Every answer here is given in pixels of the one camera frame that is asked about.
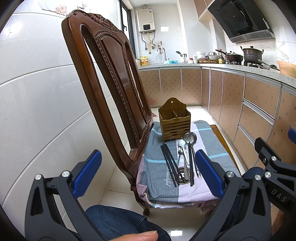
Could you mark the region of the person's left hand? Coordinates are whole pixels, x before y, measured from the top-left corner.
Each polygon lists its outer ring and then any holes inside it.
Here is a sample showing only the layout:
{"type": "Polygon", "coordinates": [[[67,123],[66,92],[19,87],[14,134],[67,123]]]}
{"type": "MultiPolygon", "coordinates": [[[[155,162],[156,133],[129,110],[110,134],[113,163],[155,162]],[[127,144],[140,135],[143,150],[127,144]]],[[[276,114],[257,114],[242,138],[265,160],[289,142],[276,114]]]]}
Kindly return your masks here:
{"type": "Polygon", "coordinates": [[[122,235],[121,237],[114,238],[110,241],[156,241],[159,235],[157,231],[149,231],[143,233],[133,233],[122,235]]]}

